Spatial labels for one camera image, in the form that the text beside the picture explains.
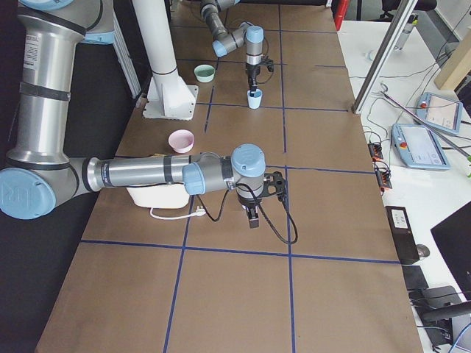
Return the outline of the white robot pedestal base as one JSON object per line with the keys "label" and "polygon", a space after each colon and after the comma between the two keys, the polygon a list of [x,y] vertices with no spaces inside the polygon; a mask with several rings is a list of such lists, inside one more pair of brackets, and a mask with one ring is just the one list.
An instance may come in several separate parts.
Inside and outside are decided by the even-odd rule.
{"label": "white robot pedestal base", "polygon": [[133,7],[152,71],[145,118],[190,121],[199,88],[179,75],[163,1],[137,0]]}

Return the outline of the computer mouse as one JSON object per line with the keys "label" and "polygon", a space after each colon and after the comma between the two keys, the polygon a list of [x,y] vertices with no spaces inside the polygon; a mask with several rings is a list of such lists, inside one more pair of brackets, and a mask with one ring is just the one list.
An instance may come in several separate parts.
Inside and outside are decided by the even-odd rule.
{"label": "computer mouse", "polygon": [[424,244],[417,244],[416,249],[419,259],[427,258],[431,254],[430,249]]}

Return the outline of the black monitor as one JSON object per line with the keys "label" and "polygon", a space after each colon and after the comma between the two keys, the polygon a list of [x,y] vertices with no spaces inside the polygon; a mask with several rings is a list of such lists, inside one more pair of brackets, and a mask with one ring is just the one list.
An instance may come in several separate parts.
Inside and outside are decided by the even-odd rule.
{"label": "black monitor", "polygon": [[431,233],[458,286],[470,299],[470,213],[465,209],[455,212]]}

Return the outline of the aluminium frame post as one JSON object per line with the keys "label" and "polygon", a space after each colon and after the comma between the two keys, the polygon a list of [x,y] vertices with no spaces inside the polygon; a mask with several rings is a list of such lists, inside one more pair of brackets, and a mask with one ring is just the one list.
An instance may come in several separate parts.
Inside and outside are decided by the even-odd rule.
{"label": "aluminium frame post", "polygon": [[353,103],[352,111],[355,114],[360,114],[363,106],[372,92],[373,86],[380,76],[383,66],[393,52],[394,45],[397,43],[400,34],[405,29],[408,18],[412,14],[417,0],[402,0],[397,9],[397,14],[392,19],[389,28],[376,52],[375,58],[372,61],[370,69],[366,75],[364,83]]}

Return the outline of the pink bowl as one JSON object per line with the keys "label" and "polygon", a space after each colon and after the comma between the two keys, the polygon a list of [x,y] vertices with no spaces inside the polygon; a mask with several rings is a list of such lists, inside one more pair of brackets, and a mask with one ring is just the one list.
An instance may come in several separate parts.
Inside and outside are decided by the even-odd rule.
{"label": "pink bowl", "polygon": [[176,153],[186,153],[194,146],[194,134],[187,129],[178,129],[169,135],[168,143]]}

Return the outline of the teach pendant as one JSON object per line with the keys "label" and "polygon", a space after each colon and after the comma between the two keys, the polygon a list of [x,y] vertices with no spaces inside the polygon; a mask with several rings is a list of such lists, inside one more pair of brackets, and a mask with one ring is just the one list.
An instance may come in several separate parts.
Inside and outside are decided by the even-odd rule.
{"label": "teach pendant", "polygon": [[450,169],[436,135],[415,124],[393,124],[392,140],[400,159],[413,169],[446,171]]}
{"label": "teach pendant", "polygon": [[417,116],[450,135],[457,135],[461,126],[464,106],[435,93],[423,93],[417,101]]}

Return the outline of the orange black connector block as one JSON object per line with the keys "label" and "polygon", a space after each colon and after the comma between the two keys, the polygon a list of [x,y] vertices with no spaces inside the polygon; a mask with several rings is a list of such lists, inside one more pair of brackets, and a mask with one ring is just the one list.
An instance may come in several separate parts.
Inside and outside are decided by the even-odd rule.
{"label": "orange black connector block", "polygon": [[368,149],[381,194],[392,189],[391,169],[383,159],[382,145],[379,142],[369,143]]}

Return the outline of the cream toaster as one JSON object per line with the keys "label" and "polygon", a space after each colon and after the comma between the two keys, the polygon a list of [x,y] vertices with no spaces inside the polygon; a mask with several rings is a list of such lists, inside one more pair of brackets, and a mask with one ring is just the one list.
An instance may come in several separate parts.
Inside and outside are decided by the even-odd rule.
{"label": "cream toaster", "polygon": [[134,185],[127,188],[134,203],[139,207],[180,209],[188,204],[189,195],[183,184],[176,182],[163,185]]}

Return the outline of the blue cup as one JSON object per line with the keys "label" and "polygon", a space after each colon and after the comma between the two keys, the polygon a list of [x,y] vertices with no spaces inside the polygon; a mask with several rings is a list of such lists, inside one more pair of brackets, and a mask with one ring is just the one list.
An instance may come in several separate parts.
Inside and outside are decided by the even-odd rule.
{"label": "blue cup", "polygon": [[255,90],[247,91],[247,104],[252,110],[256,110],[260,107],[263,98],[263,91],[259,88]]}

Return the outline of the teach pendant far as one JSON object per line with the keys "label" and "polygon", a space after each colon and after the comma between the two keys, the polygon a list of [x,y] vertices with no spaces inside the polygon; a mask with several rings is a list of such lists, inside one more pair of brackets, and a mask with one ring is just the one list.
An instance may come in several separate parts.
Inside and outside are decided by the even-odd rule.
{"label": "teach pendant far", "polygon": [[464,106],[435,93],[423,93],[417,101],[417,116],[450,135],[457,135],[461,126]]}

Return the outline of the black box on desk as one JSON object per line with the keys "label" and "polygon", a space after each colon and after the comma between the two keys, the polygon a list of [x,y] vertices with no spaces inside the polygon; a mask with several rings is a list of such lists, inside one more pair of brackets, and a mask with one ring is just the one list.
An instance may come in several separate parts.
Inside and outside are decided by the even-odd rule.
{"label": "black box on desk", "polygon": [[397,206],[385,206],[385,209],[400,263],[403,265],[416,263],[419,254],[406,209]]}

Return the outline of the teach pendant near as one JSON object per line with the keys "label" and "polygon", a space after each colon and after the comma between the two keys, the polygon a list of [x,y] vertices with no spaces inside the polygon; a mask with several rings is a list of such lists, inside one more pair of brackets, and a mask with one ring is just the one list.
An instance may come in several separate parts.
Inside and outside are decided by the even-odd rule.
{"label": "teach pendant near", "polygon": [[446,171],[450,169],[436,135],[415,124],[393,124],[392,140],[400,159],[413,169]]}

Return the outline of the green bowl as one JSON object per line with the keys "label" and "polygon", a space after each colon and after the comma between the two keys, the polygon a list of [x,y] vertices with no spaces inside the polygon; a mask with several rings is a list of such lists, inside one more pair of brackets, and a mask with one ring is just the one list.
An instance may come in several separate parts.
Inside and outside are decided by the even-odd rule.
{"label": "green bowl", "polygon": [[202,64],[194,68],[196,80],[201,83],[211,82],[215,77],[216,69],[212,65]]}

